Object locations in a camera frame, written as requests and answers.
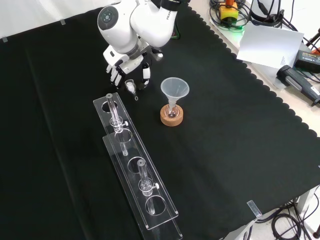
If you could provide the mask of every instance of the funnel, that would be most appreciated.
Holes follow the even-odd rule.
[[[168,118],[176,118],[180,111],[176,102],[189,93],[189,85],[186,81],[177,77],[169,77],[161,83],[161,91],[169,100],[169,105],[165,108],[164,114]]]

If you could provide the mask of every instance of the rack hole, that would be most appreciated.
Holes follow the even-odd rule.
[[[145,209],[151,216],[157,216],[165,211],[166,202],[161,196],[154,195],[147,199]]]

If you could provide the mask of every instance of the acrylic stand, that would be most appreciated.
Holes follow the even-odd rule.
[[[103,141],[143,238],[182,239],[174,220],[178,211],[119,95],[109,93],[93,103],[107,133]]]

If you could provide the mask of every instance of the white paper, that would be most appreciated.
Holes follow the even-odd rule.
[[[292,67],[303,37],[301,32],[248,23],[237,59],[276,69]]]

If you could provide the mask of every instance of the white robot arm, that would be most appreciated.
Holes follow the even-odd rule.
[[[101,10],[97,24],[109,43],[103,56],[115,86],[142,63],[143,55],[150,53],[157,61],[161,60],[163,55],[158,48],[172,36],[180,3],[180,0],[162,0],[159,9],[150,0],[122,0]],[[151,75],[147,65],[143,65],[145,85]]]

